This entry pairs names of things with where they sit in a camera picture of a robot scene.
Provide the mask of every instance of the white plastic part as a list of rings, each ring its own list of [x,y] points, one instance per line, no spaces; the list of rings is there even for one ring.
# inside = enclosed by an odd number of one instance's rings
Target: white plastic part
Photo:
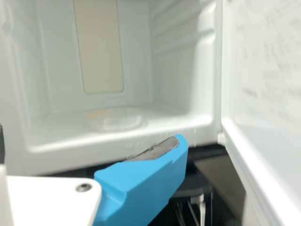
[[[262,226],[301,221],[300,10],[223,1],[222,127]]]
[[[216,142],[220,2],[116,7],[123,91],[87,95],[73,0],[0,0],[0,122],[10,174],[123,159],[177,133],[192,146]],[[95,111],[111,115],[92,122]]]
[[[81,185],[91,187],[77,191]],[[92,179],[6,176],[4,165],[0,165],[0,191],[3,226],[91,226],[102,193]]]
[[[0,225],[13,226],[14,221],[11,213],[6,168],[4,165],[0,165],[0,200]]]

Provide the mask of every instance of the freezer door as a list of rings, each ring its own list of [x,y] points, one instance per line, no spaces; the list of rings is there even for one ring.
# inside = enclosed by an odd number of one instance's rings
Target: freezer door
[[[262,225],[301,222],[301,2],[224,0],[222,128]]]

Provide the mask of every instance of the freezer compartment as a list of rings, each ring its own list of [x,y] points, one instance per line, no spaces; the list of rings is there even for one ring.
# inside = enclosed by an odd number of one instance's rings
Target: freezer compartment
[[[28,152],[94,164],[216,140],[214,0],[2,3]]]

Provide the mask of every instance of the beige panel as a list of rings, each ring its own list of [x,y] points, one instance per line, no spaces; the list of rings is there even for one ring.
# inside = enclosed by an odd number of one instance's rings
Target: beige panel
[[[116,0],[74,0],[84,90],[123,89]]]

